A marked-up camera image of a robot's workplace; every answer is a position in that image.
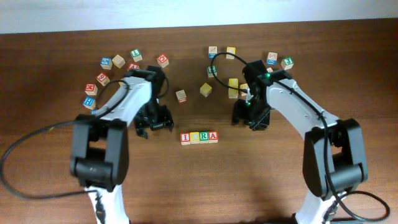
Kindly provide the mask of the red I block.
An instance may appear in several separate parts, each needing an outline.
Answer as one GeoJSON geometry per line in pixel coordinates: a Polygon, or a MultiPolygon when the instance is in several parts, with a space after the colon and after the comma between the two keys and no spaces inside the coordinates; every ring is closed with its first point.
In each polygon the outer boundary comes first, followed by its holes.
{"type": "Polygon", "coordinates": [[[180,142],[181,142],[181,145],[191,144],[190,133],[181,133],[180,134],[180,142]]]}

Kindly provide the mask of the yellow C block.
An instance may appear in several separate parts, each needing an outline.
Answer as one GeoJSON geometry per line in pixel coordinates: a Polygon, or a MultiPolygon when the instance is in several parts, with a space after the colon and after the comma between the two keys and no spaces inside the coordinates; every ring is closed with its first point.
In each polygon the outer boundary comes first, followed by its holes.
{"type": "Polygon", "coordinates": [[[199,132],[191,132],[190,133],[190,143],[191,144],[199,144],[200,143],[200,133],[199,132]]]}

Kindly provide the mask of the red a block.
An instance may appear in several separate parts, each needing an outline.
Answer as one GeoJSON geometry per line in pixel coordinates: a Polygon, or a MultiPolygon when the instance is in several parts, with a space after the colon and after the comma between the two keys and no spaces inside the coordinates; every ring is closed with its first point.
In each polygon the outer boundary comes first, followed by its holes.
{"type": "Polygon", "coordinates": [[[217,143],[219,140],[219,135],[217,131],[209,131],[209,143],[217,143]]]}
{"type": "Polygon", "coordinates": [[[140,68],[139,68],[139,66],[138,66],[138,64],[136,64],[136,63],[130,63],[129,65],[128,65],[128,67],[127,67],[127,70],[128,71],[130,71],[130,70],[139,70],[140,68]]]}

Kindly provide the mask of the green R block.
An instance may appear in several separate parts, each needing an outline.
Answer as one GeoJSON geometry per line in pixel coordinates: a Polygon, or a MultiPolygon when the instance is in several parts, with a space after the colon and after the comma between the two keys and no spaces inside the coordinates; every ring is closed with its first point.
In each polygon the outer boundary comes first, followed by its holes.
{"type": "Polygon", "coordinates": [[[200,144],[209,143],[209,132],[208,131],[199,132],[199,138],[200,138],[200,144]]]}

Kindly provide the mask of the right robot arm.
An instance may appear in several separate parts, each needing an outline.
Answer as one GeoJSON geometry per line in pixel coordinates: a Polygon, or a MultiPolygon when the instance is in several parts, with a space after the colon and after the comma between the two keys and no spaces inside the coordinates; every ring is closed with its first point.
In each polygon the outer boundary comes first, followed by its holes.
{"type": "Polygon", "coordinates": [[[242,121],[253,131],[263,131],[275,109],[304,140],[302,170],[308,192],[289,222],[330,223],[338,207],[331,187],[344,197],[368,179],[359,123],[325,111],[285,70],[269,73],[257,60],[242,73],[249,86],[248,99],[235,102],[232,124],[242,121]]]}

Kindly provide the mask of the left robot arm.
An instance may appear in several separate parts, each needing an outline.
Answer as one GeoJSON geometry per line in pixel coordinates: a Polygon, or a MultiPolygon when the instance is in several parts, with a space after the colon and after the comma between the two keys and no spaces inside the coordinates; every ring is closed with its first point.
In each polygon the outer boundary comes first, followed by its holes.
{"type": "Polygon", "coordinates": [[[93,115],[79,115],[73,127],[70,173],[91,200],[97,223],[129,223],[122,183],[129,168],[128,127],[139,137],[146,129],[173,130],[171,112],[159,105],[166,80],[161,67],[130,69],[122,85],[93,115]]]}

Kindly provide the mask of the yellow block cluster right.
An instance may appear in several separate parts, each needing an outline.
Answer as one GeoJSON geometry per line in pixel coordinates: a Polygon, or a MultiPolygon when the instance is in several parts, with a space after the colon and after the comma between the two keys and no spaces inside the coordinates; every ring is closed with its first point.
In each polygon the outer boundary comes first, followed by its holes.
{"type": "Polygon", "coordinates": [[[239,86],[239,88],[241,89],[240,91],[240,95],[241,96],[246,96],[249,92],[249,86],[247,83],[243,83],[239,86]]]}

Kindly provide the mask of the wooden block red side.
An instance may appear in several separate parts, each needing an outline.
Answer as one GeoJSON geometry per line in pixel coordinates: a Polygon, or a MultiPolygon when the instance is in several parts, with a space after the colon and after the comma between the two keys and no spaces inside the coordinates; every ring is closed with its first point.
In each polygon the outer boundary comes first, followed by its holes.
{"type": "Polygon", "coordinates": [[[184,103],[187,101],[185,90],[176,91],[175,94],[179,103],[184,103]]]}

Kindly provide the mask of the yellow block cluster upper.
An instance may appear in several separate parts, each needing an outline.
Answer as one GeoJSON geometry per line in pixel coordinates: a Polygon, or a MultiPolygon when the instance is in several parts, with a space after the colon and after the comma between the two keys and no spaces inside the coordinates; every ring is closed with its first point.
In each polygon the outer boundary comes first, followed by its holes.
{"type": "Polygon", "coordinates": [[[239,87],[239,80],[237,78],[230,78],[228,80],[228,85],[230,87],[233,87],[233,88],[238,88],[239,87]]]}

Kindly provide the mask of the yellow block centre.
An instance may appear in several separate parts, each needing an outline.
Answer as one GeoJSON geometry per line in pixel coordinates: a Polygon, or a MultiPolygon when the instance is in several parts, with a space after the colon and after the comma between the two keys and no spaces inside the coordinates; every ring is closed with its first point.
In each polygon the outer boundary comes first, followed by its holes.
{"type": "Polygon", "coordinates": [[[212,87],[207,84],[204,83],[201,87],[200,87],[200,93],[204,96],[207,97],[210,93],[212,92],[212,87]]]}

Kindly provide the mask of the green J block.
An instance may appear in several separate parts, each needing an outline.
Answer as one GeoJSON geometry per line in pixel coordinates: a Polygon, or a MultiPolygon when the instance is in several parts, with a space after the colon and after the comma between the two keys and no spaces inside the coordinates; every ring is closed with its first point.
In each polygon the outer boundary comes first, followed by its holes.
{"type": "Polygon", "coordinates": [[[283,70],[288,70],[294,66],[294,61],[291,57],[287,57],[283,58],[280,64],[283,70]]]}

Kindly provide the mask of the green Z block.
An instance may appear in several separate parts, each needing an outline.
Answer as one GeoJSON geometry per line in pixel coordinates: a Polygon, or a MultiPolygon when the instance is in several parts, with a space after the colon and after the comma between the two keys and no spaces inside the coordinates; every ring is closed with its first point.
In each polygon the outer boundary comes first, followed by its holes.
{"type": "Polygon", "coordinates": [[[217,76],[217,68],[215,65],[207,67],[207,74],[208,78],[213,78],[214,76],[217,76]]]}

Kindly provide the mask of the red 9 block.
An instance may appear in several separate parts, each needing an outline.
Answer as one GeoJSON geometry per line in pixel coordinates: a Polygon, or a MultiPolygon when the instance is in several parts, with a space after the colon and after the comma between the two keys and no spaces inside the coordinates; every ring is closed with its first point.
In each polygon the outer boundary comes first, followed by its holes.
{"type": "Polygon", "coordinates": [[[110,82],[109,77],[103,72],[96,76],[96,80],[103,86],[106,86],[110,82]]]}

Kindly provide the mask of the red M block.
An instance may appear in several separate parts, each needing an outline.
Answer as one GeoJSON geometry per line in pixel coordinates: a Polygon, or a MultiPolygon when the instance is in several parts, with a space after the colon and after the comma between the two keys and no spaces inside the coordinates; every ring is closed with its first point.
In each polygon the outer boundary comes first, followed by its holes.
{"type": "Polygon", "coordinates": [[[85,93],[89,96],[95,96],[98,92],[98,88],[94,83],[87,83],[85,85],[85,93]]]}

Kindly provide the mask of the wooden block blue side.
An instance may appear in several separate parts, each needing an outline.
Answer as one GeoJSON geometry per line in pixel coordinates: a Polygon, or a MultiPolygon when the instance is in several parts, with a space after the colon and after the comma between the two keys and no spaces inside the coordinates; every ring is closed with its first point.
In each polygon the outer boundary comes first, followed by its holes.
{"type": "Polygon", "coordinates": [[[217,46],[209,46],[208,47],[208,57],[212,59],[218,53],[217,46]]]}

